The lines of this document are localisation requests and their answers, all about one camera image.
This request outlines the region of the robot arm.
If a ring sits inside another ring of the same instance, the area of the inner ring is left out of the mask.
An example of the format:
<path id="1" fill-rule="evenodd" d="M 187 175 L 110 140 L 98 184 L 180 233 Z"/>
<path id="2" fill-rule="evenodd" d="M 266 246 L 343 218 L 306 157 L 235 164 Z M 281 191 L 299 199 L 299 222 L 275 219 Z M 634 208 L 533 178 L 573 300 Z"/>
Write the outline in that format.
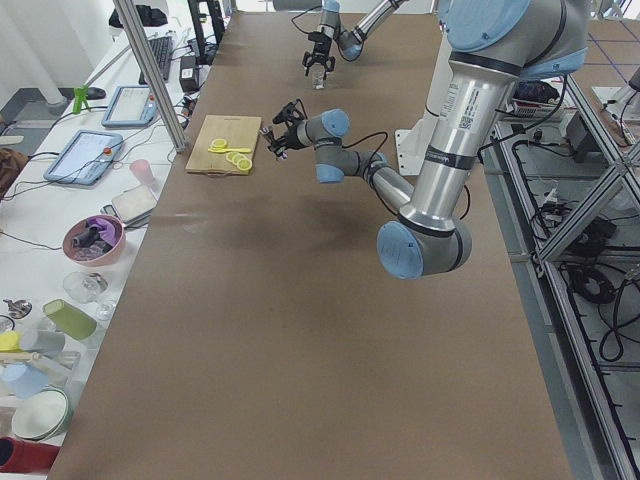
<path id="1" fill-rule="evenodd" d="M 415 183 L 381 153 L 346 148 L 350 123 L 340 109 L 308 117 L 288 104 L 275 117 L 286 126 L 281 136 L 261 129 L 276 157 L 312 148 L 319 182 L 358 176 L 395 209 L 395 219 L 378 232 L 377 252 L 400 279 L 449 272 L 468 259 L 471 236 L 454 209 L 498 110 L 517 82 L 583 65 L 591 7 L 586 1 L 442 1 L 437 15 L 452 77 Z"/>
<path id="2" fill-rule="evenodd" d="M 405 1 L 402 0 L 379 1 L 358 23 L 353 27 L 347 27 L 341 18 L 340 2 L 323 1 L 319 6 L 318 25 L 306 33 L 312 48 L 302 57 L 304 74 L 309 76 L 316 70 L 325 80 L 336 65 L 336 58 L 331 54 L 333 47 L 337 48 L 338 55 L 344 61 L 357 61 L 369 37 L 404 4 Z"/>

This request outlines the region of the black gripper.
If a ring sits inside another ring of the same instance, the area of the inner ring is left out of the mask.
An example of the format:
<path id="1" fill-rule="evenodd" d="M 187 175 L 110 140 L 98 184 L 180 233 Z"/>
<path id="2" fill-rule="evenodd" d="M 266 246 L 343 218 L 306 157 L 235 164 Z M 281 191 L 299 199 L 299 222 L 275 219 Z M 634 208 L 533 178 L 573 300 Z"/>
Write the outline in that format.
<path id="1" fill-rule="evenodd" d="M 312 63 L 324 63 L 323 79 L 326 80 L 328 75 L 334 71 L 336 64 L 335 58 L 330 56 L 332 37 L 321 31 L 312 31 L 307 34 L 307 39 L 313 43 L 313 49 L 303 55 L 304 74 L 309 75 Z"/>
<path id="2" fill-rule="evenodd" d="M 272 125 L 267 125 L 260 128 L 260 134 L 266 140 L 277 140 L 278 144 L 269 147 L 277 160 L 287 159 L 287 149 L 299 150 L 304 147 L 298 136 L 298 128 L 305 122 L 305 108 L 301 99 L 287 103 L 272 122 L 274 125 L 284 124 L 286 131 L 281 135 Z"/>

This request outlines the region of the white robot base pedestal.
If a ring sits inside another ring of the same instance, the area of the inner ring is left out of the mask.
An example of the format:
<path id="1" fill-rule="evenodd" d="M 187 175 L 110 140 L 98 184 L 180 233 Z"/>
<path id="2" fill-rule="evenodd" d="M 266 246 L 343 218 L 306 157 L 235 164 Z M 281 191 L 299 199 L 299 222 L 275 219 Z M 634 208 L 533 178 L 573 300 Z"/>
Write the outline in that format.
<path id="1" fill-rule="evenodd" d="M 403 176 L 417 176 L 422 168 L 426 149 L 433 136 L 444 104 L 452 71 L 449 67 L 451 46 L 447 34 L 442 35 L 434 73 L 424 104 L 424 113 L 410 130 L 395 132 L 396 156 Z"/>

